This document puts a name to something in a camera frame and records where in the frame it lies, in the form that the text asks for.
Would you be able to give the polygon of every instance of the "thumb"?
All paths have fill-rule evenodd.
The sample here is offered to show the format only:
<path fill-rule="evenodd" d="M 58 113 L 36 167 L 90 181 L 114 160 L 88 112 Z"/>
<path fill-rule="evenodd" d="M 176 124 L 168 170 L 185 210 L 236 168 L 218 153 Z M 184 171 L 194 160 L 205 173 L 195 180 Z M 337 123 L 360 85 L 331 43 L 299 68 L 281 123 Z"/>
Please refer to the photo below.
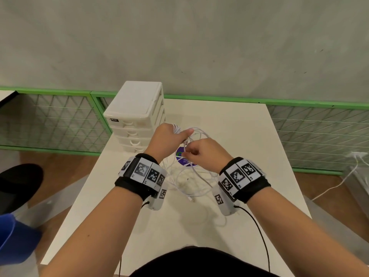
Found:
<path fill-rule="evenodd" d="M 192 135 L 193 131 L 194 131 L 193 128 L 183 130 L 182 132 L 178 133 L 178 138 L 181 140 L 181 142 L 183 142 Z"/>
<path fill-rule="evenodd" d="M 198 155 L 195 155 L 195 154 L 192 154 L 192 153 L 189 153 L 187 151 L 184 151 L 182 153 L 182 157 L 188 159 L 189 161 L 191 161 L 192 163 L 195 163 L 197 164 L 197 158 L 199 157 Z"/>

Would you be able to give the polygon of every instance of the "forearm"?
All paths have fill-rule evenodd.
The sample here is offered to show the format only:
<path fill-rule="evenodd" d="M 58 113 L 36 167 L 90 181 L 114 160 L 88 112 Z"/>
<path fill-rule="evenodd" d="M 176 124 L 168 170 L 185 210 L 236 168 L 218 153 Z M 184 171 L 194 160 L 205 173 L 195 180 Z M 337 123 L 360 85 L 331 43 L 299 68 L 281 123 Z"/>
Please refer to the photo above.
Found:
<path fill-rule="evenodd" d="M 362 261 L 273 188 L 262 189 L 247 205 L 294 275 L 369 275 Z"/>
<path fill-rule="evenodd" d="M 139 195 L 114 187 L 67 240 L 42 276 L 112 276 L 141 205 Z"/>

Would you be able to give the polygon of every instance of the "blue container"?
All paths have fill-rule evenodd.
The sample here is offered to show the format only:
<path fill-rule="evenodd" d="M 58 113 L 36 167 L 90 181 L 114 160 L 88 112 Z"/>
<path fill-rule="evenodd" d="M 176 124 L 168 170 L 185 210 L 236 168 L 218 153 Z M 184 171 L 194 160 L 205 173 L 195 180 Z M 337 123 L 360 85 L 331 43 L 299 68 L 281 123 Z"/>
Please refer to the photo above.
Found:
<path fill-rule="evenodd" d="M 0 216 L 0 265 L 22 263 L 40 242 L 42 233 L 18 222 L 12 214 Z"/>

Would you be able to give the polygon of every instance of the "gray wall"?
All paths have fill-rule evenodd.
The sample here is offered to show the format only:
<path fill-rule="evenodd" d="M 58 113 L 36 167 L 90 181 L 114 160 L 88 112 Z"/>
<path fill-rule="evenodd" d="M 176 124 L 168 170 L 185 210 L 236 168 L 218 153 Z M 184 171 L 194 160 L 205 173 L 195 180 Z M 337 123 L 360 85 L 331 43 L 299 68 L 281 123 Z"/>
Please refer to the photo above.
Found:
<path fill-rule="evenodd" d="M 0 0 L 0 85 L 369 102 L 369 0 Z"/>

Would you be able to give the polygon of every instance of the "black cable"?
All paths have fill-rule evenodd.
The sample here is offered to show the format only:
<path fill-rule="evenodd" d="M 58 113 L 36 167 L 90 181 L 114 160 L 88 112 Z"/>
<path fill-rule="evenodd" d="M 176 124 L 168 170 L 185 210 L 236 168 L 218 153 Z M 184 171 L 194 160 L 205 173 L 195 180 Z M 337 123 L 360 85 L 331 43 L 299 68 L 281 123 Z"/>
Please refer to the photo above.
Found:
<path fill-rule="evenodd" d="M 145 205 L 147 205 L 149 203 L 150 203 L 150 201 L 146 201 L 144 204 L 142 204 L 141 209 L 142 209 L 143 206 L 145 206 Z M 120 270 L 121 270 L 121 268 L 122 268 L 122 258 L 120 258 L 120 262 L 119 262 L 119 277 L 120 277 Z"/>
<path fill-rule="evenodd" d="M 143 206 L 145 206 L 145 205 L 147 205 L 149 203 L 150 203 L 150 201 L 146 201 L 144 204 L 142 204 L 141 209 L 142 209 Z"/>
<path fill-rule="evenodd" d="M 256 226 L 258 227 L 259 233 L 260 233 L 260 235 L 261 235 L 261 239 L 263 239 L 263 242 L 264 242 L 264 246 L 265 246 L 265 250 L 266 250 L 266 255 L 267 255 L 267 257 L 268 257 L 268 270 L 269 270 L 269 272 L 270 272 L 270 260 L 269 260 L 268 248 L 266 247 L 265 240 L 264 240 L 263 235 L 261 234 L 261 230 L 260 230 L 260 228 L 259 228 L 258 223 L 256 222 L 256 220 L 254 219 L 254 217 L 253 217 L 253 216 L 252 216 L 252 215 L 251 215 L 251 214 L 250 214 L 246 209 L 244 209 L 244 208 L 242 208 L 242 207 L 240 207 L 240 206 L 236 206 L 236 205 L 234 205 L 234 208 L 239 208 L 239 209 L 244 210 L 247 214 L 249 214 L 249 216 L 253 219 L 254 223 L 255 223 L 255 224 L 256 224 Z"/>

